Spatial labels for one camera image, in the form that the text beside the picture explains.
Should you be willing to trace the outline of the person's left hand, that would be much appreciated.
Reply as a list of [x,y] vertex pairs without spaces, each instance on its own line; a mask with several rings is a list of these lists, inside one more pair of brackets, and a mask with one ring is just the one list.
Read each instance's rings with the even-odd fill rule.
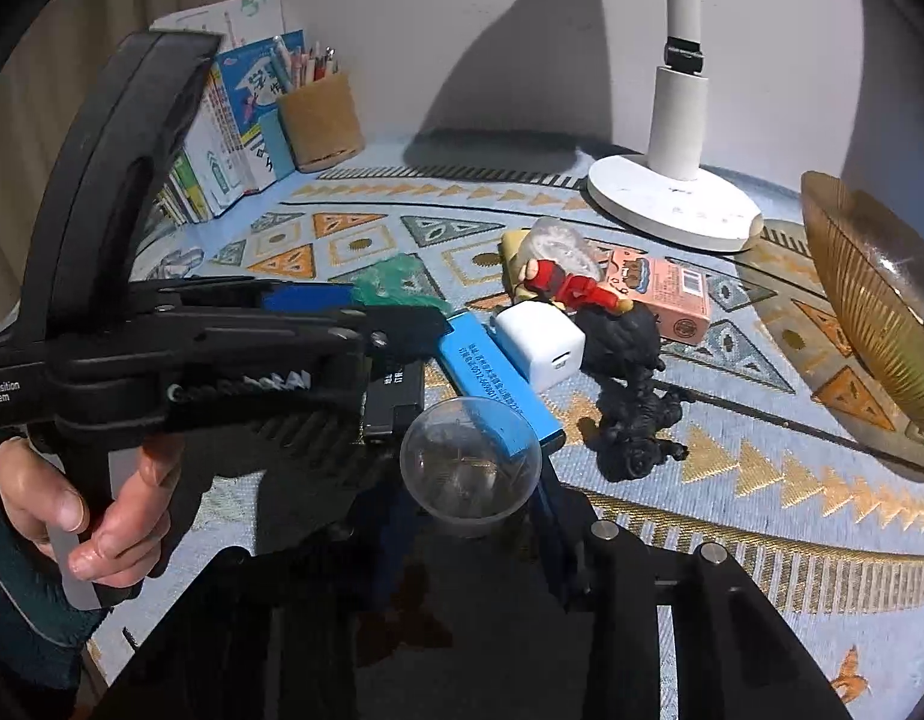
[[99,520],[75,486],[22,437],[0,444],[0,499],[14,529],[53,557],[49,532],[87,533],[67,566],[86,582],[126,589],[153,572],[171,528],[171,504],[181,477],[184,439],[150,437],[137,450],[137,468]]

